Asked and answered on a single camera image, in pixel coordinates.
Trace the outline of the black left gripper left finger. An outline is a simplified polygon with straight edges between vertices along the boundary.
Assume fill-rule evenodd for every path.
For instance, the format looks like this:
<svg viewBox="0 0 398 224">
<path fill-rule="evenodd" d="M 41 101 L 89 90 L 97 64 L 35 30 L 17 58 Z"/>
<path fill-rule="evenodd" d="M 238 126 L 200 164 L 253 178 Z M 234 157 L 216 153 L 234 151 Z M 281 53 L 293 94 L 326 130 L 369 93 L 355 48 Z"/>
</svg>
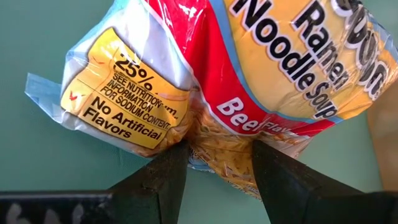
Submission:
<svg viewBox="0 0 398 224">
<path fill-rule="evenodd" d="M 181 141 L 112 186 L 112 224 L 177 224 L 188 156 Z"/>
</svg>

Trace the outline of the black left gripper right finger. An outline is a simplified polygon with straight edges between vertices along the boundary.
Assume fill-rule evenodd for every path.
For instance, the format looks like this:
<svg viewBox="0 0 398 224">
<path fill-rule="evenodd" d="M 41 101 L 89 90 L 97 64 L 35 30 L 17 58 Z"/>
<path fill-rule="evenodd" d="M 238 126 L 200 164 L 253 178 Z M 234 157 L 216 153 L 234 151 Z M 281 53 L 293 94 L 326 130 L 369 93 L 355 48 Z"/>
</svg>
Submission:
<svg viewBox="0 0 398 224">
<path fill-rule="evenodd" d="M 252 166 L 271 224 L 398 224 L 398 192 L 364 193 L 258 140 Z"/>
</svg>

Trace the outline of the blue Maruchan ramen pack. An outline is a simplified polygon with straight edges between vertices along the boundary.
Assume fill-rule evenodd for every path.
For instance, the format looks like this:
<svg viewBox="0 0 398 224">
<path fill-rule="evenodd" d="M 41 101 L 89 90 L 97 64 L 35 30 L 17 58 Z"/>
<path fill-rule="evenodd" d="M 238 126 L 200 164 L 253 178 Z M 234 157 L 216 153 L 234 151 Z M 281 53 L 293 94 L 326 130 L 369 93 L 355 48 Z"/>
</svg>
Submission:
<svg viewBox="0 0 398 224">
<path fill-rule="evenodd" d="M 258 197 L 251 144 L 297 157 L 398 80 L 398 47 L 360 0 L 114 0 L 28 74 L 54 121 L 143 157 L 186 139 L 190 167 Z"/>
</svg>

